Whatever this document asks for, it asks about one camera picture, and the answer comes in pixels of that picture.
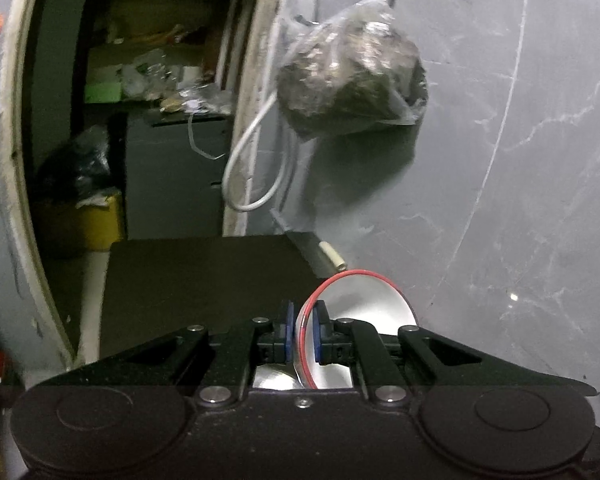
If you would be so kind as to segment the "hanging plastic bag dark contents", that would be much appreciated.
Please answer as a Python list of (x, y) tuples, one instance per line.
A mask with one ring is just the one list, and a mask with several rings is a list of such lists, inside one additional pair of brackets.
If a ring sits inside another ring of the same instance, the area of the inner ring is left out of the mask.
[(419, 48), (396, 0), (361, 0), (302, 35), (276, 76), (276, 101), (305, 139), (413, 127), (428, 88)]

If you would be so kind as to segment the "small cream cylinder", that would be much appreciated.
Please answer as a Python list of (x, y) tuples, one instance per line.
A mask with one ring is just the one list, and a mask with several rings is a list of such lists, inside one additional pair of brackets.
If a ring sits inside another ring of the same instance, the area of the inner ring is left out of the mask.
[(318, 243), (318, 248), (320, 248), (321, 253), (324, 257), (329, 261), (329, 263), (334, 267), (337, 272), (343, 272), (347, 270), (348, 266), (344, 259), (340, 256), (340, 253), (336, 251), (335, 248), (332, 247), (329, 242), (326, 240), (321, 240)]

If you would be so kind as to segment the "green box on shelf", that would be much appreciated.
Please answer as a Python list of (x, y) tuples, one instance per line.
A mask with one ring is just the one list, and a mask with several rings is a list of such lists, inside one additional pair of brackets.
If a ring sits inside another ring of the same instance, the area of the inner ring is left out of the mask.
[(120, 81), (92, 82), (84, 88), (84, 102), (87, 104), (110, 104), (122, 99)]

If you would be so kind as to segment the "yellow bin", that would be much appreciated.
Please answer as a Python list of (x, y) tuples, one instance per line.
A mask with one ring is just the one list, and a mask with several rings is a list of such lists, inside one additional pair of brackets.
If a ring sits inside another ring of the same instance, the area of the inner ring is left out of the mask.
[(96, 194), (76, 205), (76, 232), (92, 252), (109, 252), (123, 238), (118, 191)]

